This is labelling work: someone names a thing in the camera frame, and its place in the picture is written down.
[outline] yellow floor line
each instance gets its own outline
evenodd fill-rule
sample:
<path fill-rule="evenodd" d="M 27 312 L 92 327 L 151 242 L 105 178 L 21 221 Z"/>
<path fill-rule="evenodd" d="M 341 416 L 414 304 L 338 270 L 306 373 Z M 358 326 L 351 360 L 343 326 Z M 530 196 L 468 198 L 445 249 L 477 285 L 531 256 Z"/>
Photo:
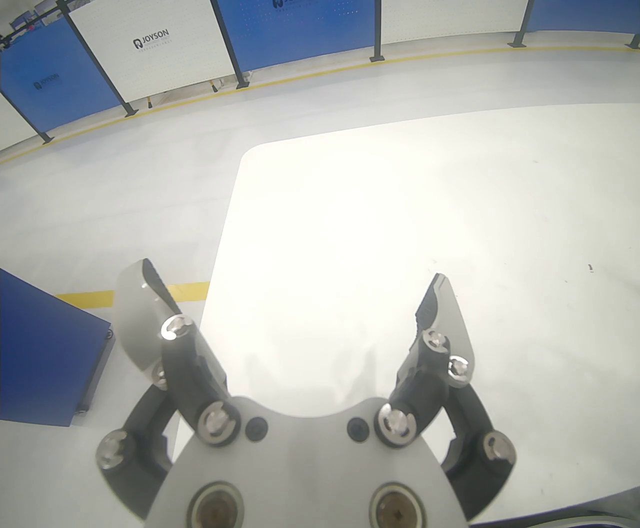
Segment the yellow floor line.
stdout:
<path fill-rule="evenodd" d="M 204 95 L 202 97 L 195 97 L 193 99 L 188 99 L 185 101 L 179 101 L 179 102 L 174 102 L 172 104 L 165 104 L 162 106 L 159 106 L 157 108 L 152 108 L 150 110 L 147 110 L 145 112 L 138 112 L 133 116 L 130 117 L 121 117 L 121 118 L 117 118 L 117 119 L 113 119 L 111 121 L 107 121 L 106 123 L 102 123 L 100 125 L 96 125 L 93 127 L 89 127 L 87 129 L 81 130 L 79 132 L 73 132 L 72 134 L 68 134 L 66 136 L 62 136 L 60 138 L 54 138 L 53 141 L 51 141 L 50 143 L 47 143 L 46 145 L 38 145 L 37 147 L 33 147 L 30 148 L 28 150 L 25 150 L 24 152 L 20 152 L 18 154 L 15 154 L 13 156 L 4 158 L 2 160 L 0 160 L 0 164 L 2 163 L 7 163 L 9 161 L 12 161 L 18 157 L 22 157 L 22 156 L 26 156 L 27 154 L 30 154 L 36 150 L 40 150 L 41 148 L 45 148 L 48 147 L 49 145 L 53 145 L 55 143 L 59 143 L 61 141 L 65 141 L 65 140 L 69 140 L 71 138 L 75 138 L 81 134 L 86 134 L 88 132 L 93 132 L 94 130 L 99 130 L 101 128 L 107 127 L 109 125 L 114 125 L 116 123 L 121 123 L 123 122 L 125 119 L 135 119 L 138 117 L 142 117 L 145 115 L 149 115 L 155 112 L 160 112 L 160 111 L 164 111 L 164 110 L 169 110 L 170 108 L 177 108 L 179 106 L 184 106 L 186 104 L 193 104 L 196 102 L 200 102 L 200 101 L 204 101 L 204 100 L 208 100 L 208 99 L 213 99 L 214 97 L 223 97 L 225 95 L 230 95 L 232 93 L 240 93 L 240 92 L 246 92 L 247 90 L 257 90 L 258 88 L 265 88 L 267 86 L 275 86 L 277 84 L 284 84 L 284 83 L 291 83 L 293 81 L 301 81 L 302 79 L 310 79 L 312 77 L 319 77 L 319 76 L 323 76 L 323 75 L 329 75 L 329 74 L 334 74 L 334 73 L 339 73 L 339 72 L 346 72 L 348 70 L 357 70 L 359 68 L 367 68 L 367 67 L 375 67 L 375 66 L 381 66 L 384 64 L 394 64 L 394 63 L 399 63 L 399 62 L 407 62 L 407 61 L 415 61 L 415 60 L 424 60 L 424 59 L 436 59 L 436 58 L 443 58 L 443 57 L 453 57 L 453 56 L 459 56 L 459 55 L 475 55 L 475 54 L 481 54 L 481 53 L 498 53 L 498 52 L 508 52 L 508 51 L 513 51 L 513 52 L 525 52 L 525 51 L 624 51 L 624 52 L 637 52 L 638 50 L 636 49 L 631 49 L 625 46 L 528 46 L 528 47 L 523 47 L 523 48 L 512 48 L 509 47 L 507 45 L 505 45 L 505 47 L 500 47 L 500 48 L 488 48 L 488 49 L 471 49 L 471 50 L 466 50 L 466 51 L 444 51 L 444 52 L 438 52 L 438 53 L 427 53 L 427 54 L 423 54 L 423 55 L 414 55 L 414 56 L 410 56 L 410 57 L 398 57 L 395 59 L 387 59 L 385 61 L 379 61 L 379 62 L 365 62 L 362 64 L 355 64 L 355 65 L 351 65 L 351 66 L 344 66 L 341 68 L 333 68 L 330 70 L 324 70 L 321 72 L 314 72 L 311 74 L 303 74 L 303 75 L 298 75 L 298 76 L 294 76 L 294 77 L 288 77 L 286 79 L 279 79 L 277 81 L 268 81 L 265 83 L 258 83 L 258 84 L 250 84 L 249 86 L 247 86 L 246 88 L 242 88 L 241 90 L 228 90 L 225 92 L 218 92 L 218 93 L 212 93 L 209 95 Z"/>
<path fill-rule="evenodd" d="M 187 282 L 184 284 L 169 284 L 167 289 L 177 303 L 203 301 L 207 298 L 209 283 Z M 83 310 L 90 308 L 110 308 L 113 306 L 113 290 L 63 293 L 56 295 L 56 297 Z"/>

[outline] wall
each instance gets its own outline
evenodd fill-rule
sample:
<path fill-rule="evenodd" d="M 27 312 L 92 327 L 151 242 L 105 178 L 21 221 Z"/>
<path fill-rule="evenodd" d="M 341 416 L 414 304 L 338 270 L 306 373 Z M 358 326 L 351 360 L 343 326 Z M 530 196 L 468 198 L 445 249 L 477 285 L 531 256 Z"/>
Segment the wall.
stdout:
<path fill-rule="evenodd" d="M 0 95 L 0 150 L 35 134 L 22 116 Z"/>
<path fill-rule="evenodd" d="M 640 33 L 638 0 L 536 0 L 528 30 Z"/>
<path fill-rule="evenodd" d="M 242 71 L 373 46 L 373 0 L 219 4 Z"/>
<path fill-rule="evenodd" d="M 383 0 L 382 43 L 518 31 L 527 0 Z"/>
<path fill-rule="evenodd" d="M 234 72 L 209 0 L 95 0 L 71 17 L 126 101 Z"/>
<path fill-rule="evenodd" d="M 4 93 L 41 132 L 119 104 L 64 19 L 22 36 L 0 68 Z"/>

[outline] black bolt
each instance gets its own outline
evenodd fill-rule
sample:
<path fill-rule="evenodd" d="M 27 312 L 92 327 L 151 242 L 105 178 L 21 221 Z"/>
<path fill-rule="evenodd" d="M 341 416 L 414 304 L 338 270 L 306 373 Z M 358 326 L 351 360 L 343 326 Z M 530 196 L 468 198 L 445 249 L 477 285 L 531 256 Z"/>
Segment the black bolt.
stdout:
<path fill-rule="evenodd" d="M 352 418 L 347 424 L 347 434 L 354 442 L 364 442 L 369 437 L 369 425 L 362 418 Z"/>
<path fill-rule="evenodd" d="M 244 432 L 246 437 L 252 442 L 260 442 L 265 436 L 267 436 L 268 430 L 269 425 L 267 424 L 267 420 L 256 416 L 246 423 Z"/>

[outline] joyson logo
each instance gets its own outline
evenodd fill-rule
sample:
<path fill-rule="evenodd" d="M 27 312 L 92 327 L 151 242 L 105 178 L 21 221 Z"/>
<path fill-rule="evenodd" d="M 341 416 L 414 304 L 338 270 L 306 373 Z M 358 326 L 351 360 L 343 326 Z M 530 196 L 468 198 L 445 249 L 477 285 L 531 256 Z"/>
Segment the joyson logo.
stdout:
<path fill-rule="evenodd" d="M 171 42 L 169 36 L 169 30 L 163 29 L 162 31 L 156 31 L 150 35 L 145 35 L 142 38 L 134 38 L 133 45 L 138 51 L 147 51 L 163 44 Z"/>
<path fill-rule="evenodd" d="M 39 81 L 35 81 L 33 83 L 33 87 L 36 90 L 42 90 L 47 84 L 53 82 L 53 81 L 57 81 L 60 78 L 60 76 L 58 74 L 53 74 L 53 75 L 49 75 L 49 77 L 45 77 L 44 79 L 41 79 Z"/>

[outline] blue partition panel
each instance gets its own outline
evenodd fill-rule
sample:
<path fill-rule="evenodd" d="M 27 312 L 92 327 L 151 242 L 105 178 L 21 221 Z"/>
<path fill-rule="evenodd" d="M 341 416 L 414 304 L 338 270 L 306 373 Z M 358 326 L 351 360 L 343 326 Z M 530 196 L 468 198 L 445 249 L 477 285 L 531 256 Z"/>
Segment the blue partition panel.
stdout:
<path fill-rule="evenodd" d="M 119 104 L 64 19 L 2 53 L 0 86 L 42 132 Z"/>
<path fill-rule="evenodd" d="M 527 27 L 640 33 L 640 0 L 536 0 Z"/>
<path fill-rule="evenodd" d="M 70 425 L 108 329 L 0 269 L 0 419 Z"/>
<path fill-rule="evenodd" d="M 219 0 L 243 72 L 373 46 L 374 0 Z"/>

